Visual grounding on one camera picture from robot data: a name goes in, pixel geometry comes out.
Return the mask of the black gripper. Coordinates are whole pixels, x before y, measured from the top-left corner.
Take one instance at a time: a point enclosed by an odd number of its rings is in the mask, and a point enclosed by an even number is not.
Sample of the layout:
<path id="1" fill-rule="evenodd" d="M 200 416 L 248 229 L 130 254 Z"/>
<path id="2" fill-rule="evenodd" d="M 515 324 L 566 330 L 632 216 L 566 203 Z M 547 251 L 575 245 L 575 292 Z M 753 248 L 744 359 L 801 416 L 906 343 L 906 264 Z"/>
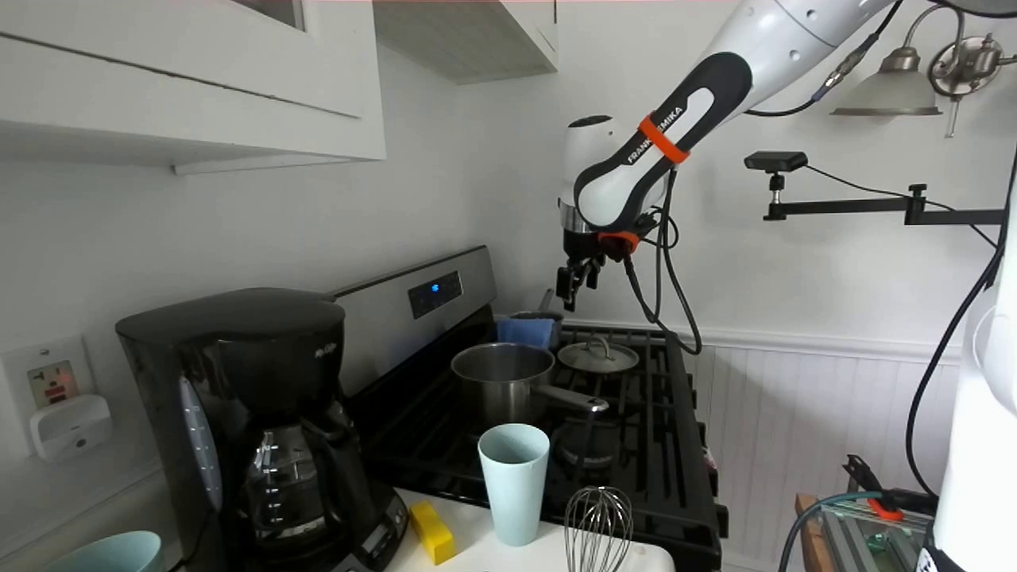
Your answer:
<path id="1" fill-rule="evenodd" d="M 575 286 L 597 289 L 604 261 L 623 261 L 636 251 L 632 232 L 569 232 L 563 238 L 566 267 L 556 270 L 556 299 L 575 311 Z"/>

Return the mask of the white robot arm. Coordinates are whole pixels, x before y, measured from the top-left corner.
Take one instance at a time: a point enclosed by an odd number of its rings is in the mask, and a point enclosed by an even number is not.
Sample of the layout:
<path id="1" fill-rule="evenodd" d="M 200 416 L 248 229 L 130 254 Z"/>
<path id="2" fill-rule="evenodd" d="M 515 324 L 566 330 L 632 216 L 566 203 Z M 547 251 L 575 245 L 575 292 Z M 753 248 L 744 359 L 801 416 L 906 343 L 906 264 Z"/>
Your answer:
<path id="1" fill-rule="evenodd" d="M 648 194 L 699 140 L 826 60 L 896 0 L 744 0 L 699 64 L 626 143 L 572 181 L 578 219 L 610 257 L 652 222 Z M 934 572 L 1017 572 L 1017 232 L 1004 213 L 998 273 L 966 318 L 947 470 L 938 493 Z"/>

